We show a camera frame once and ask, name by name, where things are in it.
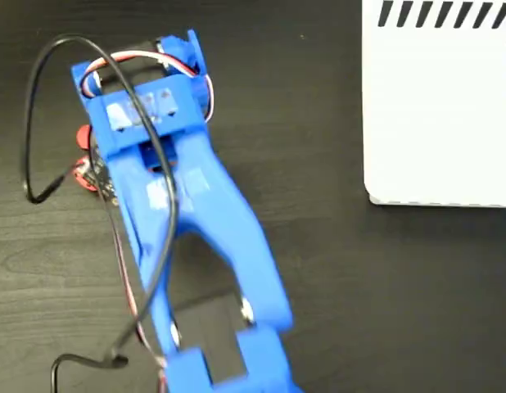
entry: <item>blue plastic part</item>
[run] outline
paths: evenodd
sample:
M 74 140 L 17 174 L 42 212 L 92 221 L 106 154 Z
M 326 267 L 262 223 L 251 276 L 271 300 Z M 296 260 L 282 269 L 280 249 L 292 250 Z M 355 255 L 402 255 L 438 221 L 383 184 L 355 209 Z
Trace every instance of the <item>blue plastic part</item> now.
M 200 234 L 231 267 L 242 295 L 253 310 L 255 326 L 237 334 L 247 375 L 212 386 L 199 350 L 181 353 L 174 343 L 174 322 L 167 296 L 170 261 L 151 303 L 151 316 L 167 356 L 169 391 L 300 392 L 291 382 L 277 332 L 289 329 L 292 315 L 277 267 L 255 214 L 210 145 L 204 121 L 208 89 L 206 64 L 192 30 L 190 42 L 161 38 L 166 53 L 201 70 L 194 79 L 173 74 L 135 87 L 153 120 L 170 161 L 178 188 L 178 232 Z M 165 239 L 169 206 L 162 174 L 149 137 L 124 91 L 86 98 L 79 81 L 87 62 L 72 67 L 76 88 L 89 114 L 102 158 L 128 233 L 142 284 L 148 288 Z
M 197 393 L 301 393 L 291 379 L 286 355 L 277 333 L 253 327 L 237 334 L 247 375 L 212 385 L 199 349 L 168 358 L 166 379 L 173 391 Z

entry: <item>red component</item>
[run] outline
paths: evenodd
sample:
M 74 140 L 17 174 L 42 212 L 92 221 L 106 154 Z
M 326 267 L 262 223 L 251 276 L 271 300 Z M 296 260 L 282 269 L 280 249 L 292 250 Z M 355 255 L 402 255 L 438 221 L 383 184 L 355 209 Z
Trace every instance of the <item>red component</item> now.
M 79 128 L 76 133 L 76 142 L 79 144 L 79 147 L 83 150 L 88 150 L 88 140 L 89 140 L 89 132 L 91 130 L 91 125 L 85 124 Z
M 97 188 L 93 186 L 88 180 L 86 180 L 83 176 L 84 170 L 88 170 L 88 168 L 84 168 L 84 165 L 88 166 L 88 158 L 82 157 L 78 161 L 76 161 L 77 168 L 73 171 L 73 175 L 75 176 L 76 181 L 85 188 L 86 190 L 95 192 Z

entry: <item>black wire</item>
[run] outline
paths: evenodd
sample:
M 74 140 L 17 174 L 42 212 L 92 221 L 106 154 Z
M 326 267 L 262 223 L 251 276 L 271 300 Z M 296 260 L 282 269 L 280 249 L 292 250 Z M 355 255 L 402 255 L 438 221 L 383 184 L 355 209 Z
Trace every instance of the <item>black wire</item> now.
M 144 304 L 140 307 L 140 311 L 135 318 L 132 318 L 129 321 L 122 333 L 116 338 L 115 342 L 111 345 L 110 349 L 105 353 L 104 359 L 101 362 L 96 360 L 84 358 L 82 356 L 73 355 L 73 354 L 63 354 L 59 356 L 52 365 L 52 392 L 57 392 L 57 370 L 59 365 L 64 361 L 73 361 L 84 366 L 93 367 L 93 368 L 121 368 L 124 367 L 128 360 L 124 356 L 119 354 L 120 349 L 124 346 L 124 344 L 128 341 L 128 339 L 133 335 L 134 330 L 137 328 L 139 322 L 141 322 L 144 317 L 147 315 L 147 311 L 151 305 L 153 300 L 153 296 L 156 293 L 156 289 L 158 288 L 158 284 L 160 282 L 160 277 L 162 272 L 164 271 L 164 267 L 167 263 L 167 259 L 169 257 L 169 253 L 171 251 L 174 236 L 176 233 L 177 223 L 178 223 L 178 198 L 177 191 L 174 183 L 173 172 L 171 167 L 169 166 L 169 162 L 165 156 L 164 149 L 160 144 L 160 137 L 156 132 L 155 126 L 151 122 L 149 115 L 147 114 L 144 106 L 138 99 L 137 94 L 135 93 L 133 85 L 126 79 L 124 76 L 124 72 L 121 68 L 119 68 L 116 61 L 110 56 L 110 54 L 96 45 L 94 42 L 90 41 L 85 37 L 81 37 L 79 35 L 69 35 L 64 34 L 58 37 L 55 37 L 51 42 L 49 42 L 39 53 L 31 74 L 29 76 L 27 95 L 25 99 L 25 144 L 22 150 L 21 156 L 21 173 L 22 180 L 24 184 L 25 196 L 31 203 L 42 203 L 44 202 L 53 192 L 55 192 L 58 187 L 60 187 L 63 182 L 65 175 L 60 176 L 53 180 L 49 186 L 47 186 L 39 195 L 34 196 L 33 190 L 30 184 L 30 172 L 29 172 L 29 150 L 31 143 L 31 124 L 32 124 L 32 114 L 33 114 L 33 106 L 34 99 L 36 96 L 36 92 L 38 90 L 38 82 L 40 79 L 40 75 L 42 74 L 43 67 L 46 65 L 47 60 L 52 55 L 52 53 L 61 45 L 65 43 L 76 42 L 82 43 L 83 45 L 90 47 L 93 49 L 99 56 L 101 56 L 107 64 L 113 69 L 120 83 L 124 86 L 125 91 L 129 95 L 133 106 L 137 110 L 138 115 L 142 120 L 142 124 L 144 125 L 149 138 L 151 140 L 151 144 L 153 145 L 158 160 L 160 162 L 160 167 L 164 172 L 165 184 L 168 192 L 169 199 L 169 222 L 167 232 L 165 234 L 165 240 L 162 245 L 162 250 L 160 252 L 160 258 L 157 261 L 157 266 L 155 271 L 153 272 L 153 276 L 151 278 L 151 283 L 149 285 L 149 291 L 147 292 L 146 299 L 144 300 Z

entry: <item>wood grain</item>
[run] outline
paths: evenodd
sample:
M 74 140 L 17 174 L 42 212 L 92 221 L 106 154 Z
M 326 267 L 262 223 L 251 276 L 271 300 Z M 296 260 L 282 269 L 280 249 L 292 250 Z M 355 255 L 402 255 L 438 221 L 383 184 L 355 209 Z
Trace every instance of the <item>wood grain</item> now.
M 100 355 L 128 317 L 96 199 L 72 182 L 42 206 L 23 199 L 18 143 L 36 52 L 62 32 L 119 47 L 188 27 L 215 82 L 215 149 L 291 298 L 296 381 L 319 393 L 506 392 L 506 210 L 369 205 L 351 0 L 0 0 L 0 392 L 47 392 L 58 354 Z M 64 48 L 44 75 L 38 186 L 79 157 L 85 116 L 68 69 L 89 56 Z M 181 239 L 174 302 L 232 282 L 202 241 Z M 65 366 L 62 391 L 154 391 L 149 358 L 134 343 L 128 354 L 123 372 Z

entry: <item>dark wooden table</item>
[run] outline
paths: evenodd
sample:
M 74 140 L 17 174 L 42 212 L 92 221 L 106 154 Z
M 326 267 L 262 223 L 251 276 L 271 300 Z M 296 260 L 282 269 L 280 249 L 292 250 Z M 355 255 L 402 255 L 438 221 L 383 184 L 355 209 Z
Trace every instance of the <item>dark wooden table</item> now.
M 31 62 L 61 32 L 119 47 L 188 27 L 215 82 L 215 149 L 260 217 L 291 298 L 296 325 L 284 342 L 296 381 L 318 393 L 506 392 L 506 210 L 368 203 L 360 7 L 0 0 L 0 392 L 47 392 L 55 356 L 99 356 L 128 317 L 96 198 L 71 181 L 42 206 L 23 198 L 17 153 Z M 74 134 L 86 118 L 69 66 L 91 56 L 65 48 L 45 74 L 37 186 L 80 154 Z M 231 281 L 203 242 L 179 242 L 174 302 Z M 148 356 L 134 343 L 127 352 L 124 371 L 65 366 L 62 391 L 154 391 Z

